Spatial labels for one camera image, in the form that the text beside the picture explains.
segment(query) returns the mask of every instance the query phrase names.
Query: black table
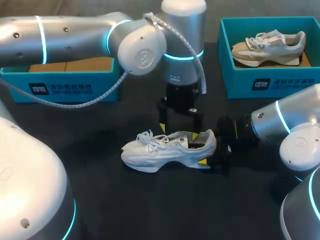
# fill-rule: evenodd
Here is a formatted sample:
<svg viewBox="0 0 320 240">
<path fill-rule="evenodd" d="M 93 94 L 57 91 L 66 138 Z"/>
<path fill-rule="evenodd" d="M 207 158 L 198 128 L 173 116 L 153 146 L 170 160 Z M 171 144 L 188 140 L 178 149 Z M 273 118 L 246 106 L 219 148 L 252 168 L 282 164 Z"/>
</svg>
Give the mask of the black table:
<svg viewBox="0 0 320 240">
<path fill-rule="evenodd" d="M 216 43 L 204 49 L 207 79 L 204 126 L 239 117 L 274 99 L 227 99 Z M 18 124 L 61 158 L 74 192 L 84 239 L 233 240 L 283 239 L 282 200 L 297 184 L 281 162 L 279 146 L 231 156 L 230 175 L 170 163 L 155 174 L 126 167 L 121 147 L 138 133 L 160 134 L 156 101 L 165 94 L 161 68 L 130 76 L 118 103 L 64 110 L 15 104 L 0 95 Z"/>
</svg>

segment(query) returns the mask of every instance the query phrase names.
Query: shoe heel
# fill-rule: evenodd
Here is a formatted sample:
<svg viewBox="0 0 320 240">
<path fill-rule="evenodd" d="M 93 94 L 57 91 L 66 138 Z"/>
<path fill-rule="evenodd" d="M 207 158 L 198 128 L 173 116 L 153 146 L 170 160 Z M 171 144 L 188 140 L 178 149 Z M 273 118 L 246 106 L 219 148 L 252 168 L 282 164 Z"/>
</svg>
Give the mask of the shoe heel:
<svg viewBox="0 0 320 240">
<path fill-rule="evenodd" d="M 279 57 L 275 60 L 275 62 L 283 65 L 290 65 L 290 66 L 300 65 L 299 57 Z"/>
</svg>

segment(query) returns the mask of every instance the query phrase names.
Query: white shoelace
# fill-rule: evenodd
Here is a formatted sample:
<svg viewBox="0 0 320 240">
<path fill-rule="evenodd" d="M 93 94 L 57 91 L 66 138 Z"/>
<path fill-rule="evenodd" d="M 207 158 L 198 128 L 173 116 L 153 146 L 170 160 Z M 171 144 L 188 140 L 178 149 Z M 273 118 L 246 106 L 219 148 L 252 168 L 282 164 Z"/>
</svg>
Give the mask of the white shoelace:
<svg viewBox="0 0 320 240">
<path fill-rule="evenodd" d="M 270 43 L 264 42 L 264 38 L 261 37 L 262 35 L 266 34 L 265 32 L 258 33 L 255 37 L 246 38 L 245 42 L 249 49 L 253 50 L 255 48 L 263 47 L 263 46 L 270 46 Z"/>
<path fill-rule="evenodd" d="M 136 136 L 136 140 L 148 145 L 147 150 L 152 153 L 153 151 L 157 151 L 158 149 L 166 149 L 166 146 L 163 146 L 161 143 L 166 144 L 169 142 L 169 138 L 166 135 L 154 136 L 153 132 L 149 129 L 148 131 L 144 131 L 143 133 L 139 133 Z"/>
</svg>

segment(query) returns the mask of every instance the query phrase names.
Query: shoe box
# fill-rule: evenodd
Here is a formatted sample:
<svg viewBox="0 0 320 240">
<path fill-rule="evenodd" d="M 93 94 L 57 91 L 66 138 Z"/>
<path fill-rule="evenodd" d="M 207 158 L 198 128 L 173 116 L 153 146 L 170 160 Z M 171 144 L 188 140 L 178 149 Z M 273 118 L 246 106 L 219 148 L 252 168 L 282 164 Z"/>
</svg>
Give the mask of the shoe box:
<svg viewBox="0 0 320 240">
<path fill-rule="evenodd" d="M 299 66 L 264 62 L 257 68 L 236 63 L 231 47 L 258 33 L 306 34 Z M 314 17 L 222 18 L 217 41 L 218 58 L 227 97 L 283 98 L 320 83 L 320 25 Z"/>
<path fill-rule="evenodd" d="M 53 103 L 85 103 L 108 91 L 120 77 L 118 61 L 95 57 L 71 62 L 3 67 L 0 77 L 21 90 Z M 16 103 L 35 101 L 9 89 Z M 101 102 L 116 102 L 116 89 Z"/>
</svg>

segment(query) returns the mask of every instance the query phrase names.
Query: sneaker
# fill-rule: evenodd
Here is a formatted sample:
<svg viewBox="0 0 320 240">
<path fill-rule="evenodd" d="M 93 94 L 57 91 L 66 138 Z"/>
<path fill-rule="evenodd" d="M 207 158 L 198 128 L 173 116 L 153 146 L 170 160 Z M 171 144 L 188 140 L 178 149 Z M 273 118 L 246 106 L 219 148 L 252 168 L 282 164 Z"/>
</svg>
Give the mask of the sneaker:
<svg viewBox="0 0 320 240">
<path fill-rule="evenodd" d="M 153 136 L 151 130 L 150 133 L 145 131 L 122 148 L 121 159 L 130 168 L 146 173 L 155 173 L 169 162 L 180 162 L 195 169 L 210 168 L 198 162 L 216 150 L 214 132 L 210 129 L 201 132 L 194 140 L 192 136 L 192 132 L 188 131 L 178 131 L 168 136 Z"/>
<path fill-rule="evenodd" d="M 246 38 L 232 47 L 233 58 L 246 66 L 258 67 L 265 61 L 298 66 L 299 57 L 305 50 L 306 34 L 285 35 L 278 30 L 258 33 L 255 38 Z"/>
</svg>

